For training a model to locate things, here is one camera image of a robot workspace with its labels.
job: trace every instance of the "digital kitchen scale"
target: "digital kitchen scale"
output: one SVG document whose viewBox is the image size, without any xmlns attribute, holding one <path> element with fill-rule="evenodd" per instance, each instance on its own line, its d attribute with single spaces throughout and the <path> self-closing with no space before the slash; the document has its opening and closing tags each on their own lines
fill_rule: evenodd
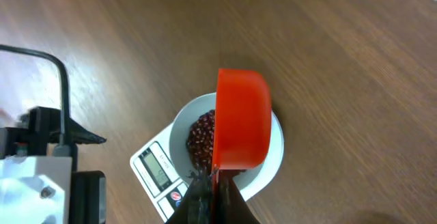
<svg viewBox="0 0 437 224">
<path fill-rule="evenodd" d="M 179 206 L 188 185 L 176 173 L 169 156 L 169 138 L 173 123 L 148 141 L 130 158 L 130 166 L 138 177 L 150 200 L 163 219 L 167 221 Z M 276 175 L 284 153 L 281 125 L 272 112 L 270 147 L 265 161 L 251 171 L 258 171 L 255 179 L 240 193 L 247 201 L 262 190 Z"/>
</svg>

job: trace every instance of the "white bowl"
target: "white bowl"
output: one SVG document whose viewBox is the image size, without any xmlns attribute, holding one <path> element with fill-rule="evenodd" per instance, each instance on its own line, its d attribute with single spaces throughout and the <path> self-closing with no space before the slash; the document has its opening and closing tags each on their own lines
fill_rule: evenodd
<svg viewBox="0 0 437 224">
<path fill-rule="evenodd" d="M 186 149 L 186 140 L 190 132 L 191 124 L 208 111 L 216 108 L 216 93 L 202 95 L 190 101 L 176 116 L 170 132 L 169 151 L 170 159 L 175 170 L 185 183 L 190 184 L 188 178 L 191 171 L 197 173 L 193 167 Z M 248 186 L 259 174 L 262 164 L 234 177 L 237 187 L 242 190 Z"/>
</svg>

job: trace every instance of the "measuring cup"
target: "measuring cup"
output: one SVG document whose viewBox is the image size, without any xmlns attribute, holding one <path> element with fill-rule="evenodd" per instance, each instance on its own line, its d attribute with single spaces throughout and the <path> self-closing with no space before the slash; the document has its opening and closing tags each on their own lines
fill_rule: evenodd
<svg viewBox="0 0 437 224">
<path fill-rule="evenodd" d="M 251 70 L 220 69 L 212 171 L 252 169 L 267 156 L 272 105 L 267 83 Z"/>
</svg>

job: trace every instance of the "wood grain surface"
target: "wood grain surface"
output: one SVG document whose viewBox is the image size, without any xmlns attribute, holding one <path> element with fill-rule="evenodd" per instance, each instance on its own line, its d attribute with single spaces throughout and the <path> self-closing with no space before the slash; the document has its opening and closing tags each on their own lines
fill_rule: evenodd
<svg viewBox="0 0 437 224">
<path fill-rule="evenodd" d="M 67 66 L 72 117 L 108 138 L 107 223 L 161 223 L 129 158 L 220 67 L 261 72 L 285 135 L 261 223 L 437 223 L 433 0 L 0 0 L 0 42 Z M 0 108 L 59 107 L 57 71 L 0 53 Z"/>
</svg>

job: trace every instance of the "scale display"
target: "scale display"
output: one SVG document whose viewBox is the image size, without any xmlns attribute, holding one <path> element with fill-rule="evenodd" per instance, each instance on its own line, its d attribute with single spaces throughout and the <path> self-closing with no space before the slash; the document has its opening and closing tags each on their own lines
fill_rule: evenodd
<svg viewBox="0 0 437 224">
<path fill-rule="evenodd" d="M 149 152 L 143 156 L 143 162 L 153 181 L 161 191 L 171 184 L 170 179 L 165 174 L 164 169 L 159 165 L 153 153 Z"/>
</svg>

